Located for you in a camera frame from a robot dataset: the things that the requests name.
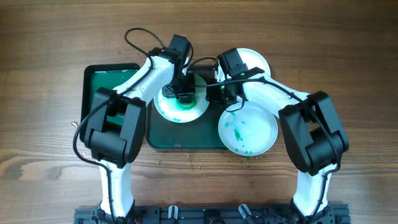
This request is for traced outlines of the green yellow sponge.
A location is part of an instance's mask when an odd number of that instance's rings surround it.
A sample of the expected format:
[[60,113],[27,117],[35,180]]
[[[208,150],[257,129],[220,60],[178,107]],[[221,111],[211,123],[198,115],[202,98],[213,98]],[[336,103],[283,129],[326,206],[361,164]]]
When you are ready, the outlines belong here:
[[197,104],[194,96],[180,97],[175,101],[178,110],[190,110]]

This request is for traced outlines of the white plate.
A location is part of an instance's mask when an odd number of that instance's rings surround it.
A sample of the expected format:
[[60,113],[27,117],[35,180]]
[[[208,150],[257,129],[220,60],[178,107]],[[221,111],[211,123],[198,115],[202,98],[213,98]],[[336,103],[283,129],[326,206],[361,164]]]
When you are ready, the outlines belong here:
[[[264,70],[264,73],[266,73],[268,77],[271,77],[271,68],[266,59],[260,53],[247,48],[237,48],[237,51],[239,53],[239,56],[241,57],[241,60],[247,65],[248,69],[258,67]],[[217,82],[223,82],[226,79],[224,76],[224,72],[221,69],[220,61],[218,65],[218,71],[215,74],[215,78]]]
[[274,145],[278,131],[275,116],[250,101],[229,106],[218,121],[221,142],[241,156],[258,156],[268,151]]
[[154,105],[160,115],[174,123],[188,123],[199,118],[208,108],[206,101],[206,88],[195,87],[195,92],[190,95],[191,103],[180,103],[176,98],[167,98],[159,91],[154,97]]

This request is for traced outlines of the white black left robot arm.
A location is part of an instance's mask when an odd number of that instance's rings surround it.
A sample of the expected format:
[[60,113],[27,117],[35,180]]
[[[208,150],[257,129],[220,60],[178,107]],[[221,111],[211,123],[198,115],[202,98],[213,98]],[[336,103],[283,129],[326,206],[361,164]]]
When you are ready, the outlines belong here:
[[131,78],[95,92],[90,112],[81,123],[86,127],[84,144],[91,151],[90,162],[101,174],[101,221],[133,222],[131,165],[144,139],[147,105],[164,86],[183,80],[189,51],[189,47],[156,47]]

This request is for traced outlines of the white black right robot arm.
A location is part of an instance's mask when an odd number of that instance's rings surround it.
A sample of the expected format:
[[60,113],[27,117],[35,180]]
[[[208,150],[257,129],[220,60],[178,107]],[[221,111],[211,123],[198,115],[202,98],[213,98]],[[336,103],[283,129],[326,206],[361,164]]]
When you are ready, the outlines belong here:
[[330,177],[340,170],[342,154],[349,148],[331,98],[323,91],[293,90],[258,67],[223,74],[224,80],[204,86],[209,97],[232,103],[241,98],[241,106],[232,115],[242,114],[249,103],[255,103],[279,119],[287,154],[298,169],[294,212],[306,223],[320,218],[327,206]]

